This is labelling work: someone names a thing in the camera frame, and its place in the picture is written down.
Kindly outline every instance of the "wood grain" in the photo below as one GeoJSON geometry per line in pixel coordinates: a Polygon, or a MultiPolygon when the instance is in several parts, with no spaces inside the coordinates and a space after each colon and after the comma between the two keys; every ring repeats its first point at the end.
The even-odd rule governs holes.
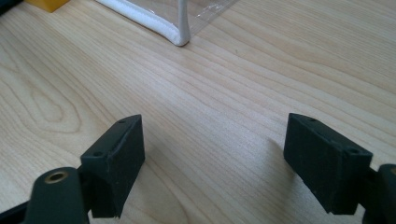
{"type": "Polygon", "coordinates": [[[284,162],[287,116],[396,162],[391,0],[239,0],[184,48],[94,1],[0,18],[0,211],[142,114],[147,160],[121,219],[361,223],[327,215],[284,162]]]}

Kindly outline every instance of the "brass insert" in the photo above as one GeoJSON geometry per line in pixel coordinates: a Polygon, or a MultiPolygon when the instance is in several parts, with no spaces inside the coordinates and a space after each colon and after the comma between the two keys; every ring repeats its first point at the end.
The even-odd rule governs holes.
{"type": "Polygon", "coordinates": [[[44,180],[47,184],[55,184],[58,182],[63,181],[69,176],[69,174],[65,171],[58,171],[47,175],[46,179],[44,180]]]}

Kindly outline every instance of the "light wooden surface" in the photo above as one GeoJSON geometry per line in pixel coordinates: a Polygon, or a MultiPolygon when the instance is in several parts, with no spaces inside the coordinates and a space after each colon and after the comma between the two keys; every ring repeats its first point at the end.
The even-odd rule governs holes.
{"type": "Polygon", "coordinates": [[[121,219],[361,223],[327,215],[283,160],[290,112],[396,162],[393,0],[239,0],[184,48],[92,0],[0,18],[0,211],[142,114],[147,160],[121,219]]]}

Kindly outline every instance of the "black clamp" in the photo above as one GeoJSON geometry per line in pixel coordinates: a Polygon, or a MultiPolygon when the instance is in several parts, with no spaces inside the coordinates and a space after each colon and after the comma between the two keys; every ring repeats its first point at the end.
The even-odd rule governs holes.
{"type": "Polygon", "coordinates": [[[54,169],[34,184],[30,202],[0,215],[0,223],[89,223],[120,217],[145,160],[142,118],[121,119],[81,156],[81,166],[54,169]]]}
{"type": "Polygon", "coordinates": [[[328,213],[365,224],[396,223],[396,165],[370,168],[373,153],[316,119],[289,114],[284,157],[328,213]]]}

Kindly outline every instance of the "clear plastic container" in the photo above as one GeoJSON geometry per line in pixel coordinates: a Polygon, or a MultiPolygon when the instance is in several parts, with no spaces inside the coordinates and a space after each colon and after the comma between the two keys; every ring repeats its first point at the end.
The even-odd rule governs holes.
{"type": "Polygon", "coordinates": [[[236,0],[96,1],[183,46],[236,0]]]}

